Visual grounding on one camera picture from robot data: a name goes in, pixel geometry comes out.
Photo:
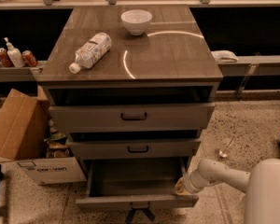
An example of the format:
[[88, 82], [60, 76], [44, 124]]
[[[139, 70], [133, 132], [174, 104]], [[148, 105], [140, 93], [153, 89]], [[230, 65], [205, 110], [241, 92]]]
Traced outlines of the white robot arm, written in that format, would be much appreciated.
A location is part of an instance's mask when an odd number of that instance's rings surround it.
[[251, 172], [203, 159], [190, 174], [175, 184], [178, 195], [196, 194], [206, 187], [225, 183], [245, 194], [244, 224], [280, 224], [280, 160], [259, 162]]

